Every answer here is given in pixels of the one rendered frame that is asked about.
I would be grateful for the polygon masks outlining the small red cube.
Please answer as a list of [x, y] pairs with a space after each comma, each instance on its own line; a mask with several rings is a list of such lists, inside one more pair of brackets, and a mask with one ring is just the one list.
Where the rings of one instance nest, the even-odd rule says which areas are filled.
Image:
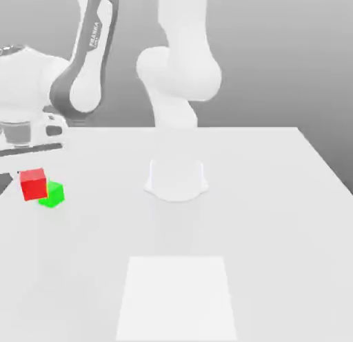
[[25, 201], [47, 197], [47, 178], [43, 168], [20, 171], [19, 176]]

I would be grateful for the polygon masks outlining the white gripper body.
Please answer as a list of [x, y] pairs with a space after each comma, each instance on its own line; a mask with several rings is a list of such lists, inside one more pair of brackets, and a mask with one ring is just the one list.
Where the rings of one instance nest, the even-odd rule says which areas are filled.
[[16, 148], [0, 142], [0, 174], [55, 168], [64, 158], [65, 148], [60, 143]]

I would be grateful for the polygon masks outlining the small green cube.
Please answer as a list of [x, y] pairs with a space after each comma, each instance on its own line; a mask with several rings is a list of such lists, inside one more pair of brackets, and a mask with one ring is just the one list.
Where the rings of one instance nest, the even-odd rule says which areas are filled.
[[38, 200], [40, 205], [48, 208], [54, 208], [65, 200], [63, 185], [55, 181], [49, 181], [47, 184], [47, 197]]

